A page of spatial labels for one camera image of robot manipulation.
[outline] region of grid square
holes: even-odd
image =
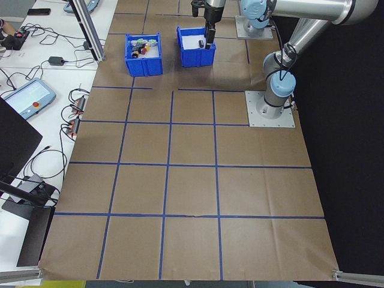
[[[129,121],[169,122],[171,93],[135,89],[132,94]]]
[[[125,121],[131,89],[92,88],[83,120]]]
[[[58,212],[108,213],[116,165],[70,164]]]
[[[157,279],[161,222],[160,217],[111,217],[100,279]]]
[[[216,38],[215,44],[219,47],[215,51],[215,61],[248,64],[244,40]]]
[[[71,161],[117,162],[123,130],[120,123],[81,123]]]
[[[114,14],[109,33],[141,34],[144,18],[145,15],[142,14]]]
[[[96,279],[106,221],[102,216],[55,216],[39,264],[44,279]]]
[[[219,280],[217,219],[167,218],[163,280]]]
[[[121,161],[166,164],[169,125],[128,124]]]
[[[243,92],[215,92],[216,123],[248,124]]]
[[[174,123],[210,123],[214,121],[212,93],[176,91],[173,100]]]
[[[312,170],[266,169],[265,177],[273,215],[324,216]]]
[[[265,57],[272,51],[279,51],[280,47],[278,44],[278,38],[276,33],[273,31],[273,40],[267,41],[254,41],[247,40],[248,53],[252,66],[262,68]]]
[[[172,164],[215,164],[213,127],[173,125],[170,162]]]
[[[162,214],[165,178],[165,167],[120,166],[112,211]]]
[[[170,167],[167,214],[217,215],[216,174],[208,167]]]
[[[179,0],[150,1],[148,14],[177,14]]]
[[[258,129],[217,127],[217,154],[220,165],[263,165]]]
[[[124,57],[125,35],[108,35],[104,51],[108,61],[98,64],[94,86],[132,87]]]
[[[215,36],[237,38],[235,16],[233,16],[233,18],[222,18],[222,20],[216,24]]]
[[[219,168],[221,215],[271,216],[263,169]]]
[[[187,15],[188,15],[187,17],[185,17],[185,16],[178,17],[178,26],[180,26],[180,28],[196,28],[196,27],[204,27],[205,26],[204,17],[198,17],[198,18],[190,17],[192,15],[192,8]]]
[[[175,38],[177,26],[178,26],[177,16],[147,15],[145,19],[145,24],[144,24],[144,34],[152,35],[160,31],[162,38],[163,37]]]
[[[273,220],[282,279],[331,281],[338,265],[325,220]]]
[[[294,118],[297,124],[294,129],[259,130],[260,143],[266,165],[311,166],[297,113],[294,113]]]
[[[221,219],[221,241],[225,280],[281,279],[272,220]]]
[[[124,0],[118,1],[115,13],[142,13],[145,14],[146,5],[143,0]]]
[[[252,89],[249,66],[236,62],[214,62],[212,75],[208,76],[211,89],[250,90]]]

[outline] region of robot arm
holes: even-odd
[[[272,15],[330,21],[351,25],[367,18],[379,0],[242,0],[242,13],[256,29],[264,28]],[[226,0],[192,0],[193,17],[204,8],[206,39],[209,49],[215,36],[215,24],[221,20]]]
[[[367,18],[379,0],[241,0],[243,15],[255,29],[262,29],[271,16],[300,18],[288,43],[268,55],[263,63],[267,91],[257,104],[258,112],[269,119],[280,116],[287,98],[295,89],[296,79],[289,72],[298,56],[331,24],[351,25]],[[226,0],[193,0],[193,16],[205,8],[206,49],[215,36],[215,24],[221,20]]]
[[[192,16],[199,15],[199,8],[205,8],[205,49],[211,48],[216,33],[216,23],[221,21],[226,0],[192,0]]]

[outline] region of monitor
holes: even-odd
[[[0,181],[10,184],[39,145],[42,135],[0,98]]]

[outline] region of power adapter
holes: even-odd
[[[63,57],[51,56],[48,62],[51,66],[63,66],[66,61]]]

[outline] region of black background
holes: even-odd
[[[340,270],[374,275],[384,275],[384,1],[379,2],[360,24],[329,28],[292,70]],[[297,19],[275,21],[287,42]]]

